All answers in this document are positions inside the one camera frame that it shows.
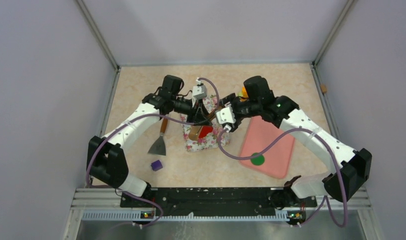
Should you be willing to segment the red dough piece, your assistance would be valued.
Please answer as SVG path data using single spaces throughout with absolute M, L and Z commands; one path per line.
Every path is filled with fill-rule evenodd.
M 210 134 L 213 131 L 213 127 L 209 125 L 204 125 L 201 126 L 199 132 L 198 132 L 198 139 L 205 138 L 208 134 Z

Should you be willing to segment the wooden rolling pin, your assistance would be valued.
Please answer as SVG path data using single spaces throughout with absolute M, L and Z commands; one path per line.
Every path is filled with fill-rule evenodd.
M 188 138 L 191 141 L 198 141 L 200 133 L 202 131 L 203 126 L 192 126 L 190 128 L 189 134 L 188 134 Z

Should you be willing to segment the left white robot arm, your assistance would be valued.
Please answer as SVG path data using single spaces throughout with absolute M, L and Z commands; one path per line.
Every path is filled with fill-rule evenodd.
M 204 126 L 211 123 L 212 113 L 207 112 L 202 102 L 207 96 L 204 82 L 213 83 L 199 77 L 191 90 L 191 98 L 180 94 L 184 80 L 166 75 L 162 85 L 155 92 L 146 95 L 137 109 L 117 128 L 102 137 L 94 136 L 88 144 L 86 175 L 103 182 L 103 187 L 111 187 L 132 195 L 132 200 L 140 207 L 151 201 L 150 184 L 130 173 L 125 150 L 141 137 L 152 125 L 161 119 L 176 121 L 171 112 L 188 116 L 186 121 L 178 121 L 189 126 Z

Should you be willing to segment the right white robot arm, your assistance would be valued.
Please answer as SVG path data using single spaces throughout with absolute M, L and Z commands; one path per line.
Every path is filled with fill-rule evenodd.
M 297 206 L 304 198 L 329 195 L 342 203 L 348 201 L 369 179 L 372 154 L 365 148 L 356 150 L 311 120 L 289 97 L 275 96 L 267 80 L 253 76 L 244 81 L 247 98 L 238 96 L 231 102 L 231 113 L 235 118 L 233 130 L 244 118 L 258 117 L 291 135 L 317 156 L 327 167 L 327 172 L 301 176 L 291 181 L 284 192 L 284 200 Z

